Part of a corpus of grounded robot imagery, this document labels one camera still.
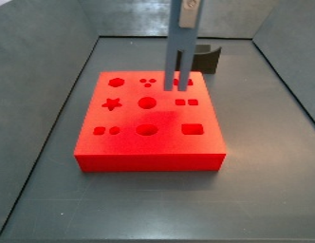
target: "circular hole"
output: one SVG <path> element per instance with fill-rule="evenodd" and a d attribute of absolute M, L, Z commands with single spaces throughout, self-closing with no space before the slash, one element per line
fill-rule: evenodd
<path fill-rule="evenodd" d="M 158 128 L 151 124 L 138 125 L 135 128 L 135 133 L 142 136 L 151 136 L 158 132 Z"/>
<path fill-rule="evenodd" d="M 113 128 L 109 130 L 109 133 L 111 135 L 115 135 L 119 133 L 119 131 L 121 131 L 121 128 L 118 126 L 113 126 Z"/>
<path fill-rule="evenodd" d="M 143 109 L 151 109 L 157 105 L 157 100 L 151 97 L 143 97 L 138 101 L 138 106 Z"/>

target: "square hole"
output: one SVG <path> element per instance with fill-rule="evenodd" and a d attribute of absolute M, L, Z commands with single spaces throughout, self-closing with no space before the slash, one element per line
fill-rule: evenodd
<path fill-rule="evenodd" d="M 189 99 L 188 100 L 189 105 L 198 105 L 198 100 L 196 99 Z"/>
<path fill-rule="evenodd" d="M 184 99 L 176 99 L 176 105 L 185 105 Z"/>

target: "red block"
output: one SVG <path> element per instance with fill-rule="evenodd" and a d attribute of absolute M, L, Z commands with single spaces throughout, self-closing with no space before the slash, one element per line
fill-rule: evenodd
<path fill-rule="evenodd" d="M 164 91 L 162 71 L 101 74 L 74 151 L 85 172 L 218 170 L 225 155 L 200 72 L 185 92 Z"/>

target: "black bracket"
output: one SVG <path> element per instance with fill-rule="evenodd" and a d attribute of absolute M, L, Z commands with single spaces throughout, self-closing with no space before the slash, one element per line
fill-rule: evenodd
<path fill-rule="evenodd" d="M 214 74 L 222 48 L 210 51 L 210 45 L 196 45 L 192 71 Z M 181 69 L 182 52 L 178 50 L 176 70 Z"/>

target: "gray wall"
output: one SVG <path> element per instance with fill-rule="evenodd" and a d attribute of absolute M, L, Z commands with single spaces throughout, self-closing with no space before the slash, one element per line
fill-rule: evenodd
<path fill-rule="evenodd" d="M 77 0 L 0 7 L 0 231 L 97 39 Z"/>
<path fill-rule="evenodd" d="M 206 0 L 200 36 L 253 38 L 279 0 Z M 81 0 L 102 36 L 166 36 L 169 0 Z"/>
<path fill-rule="evenodd" d="M 315 120 L 315 0 L 283 0 L 254 43 Z"/>

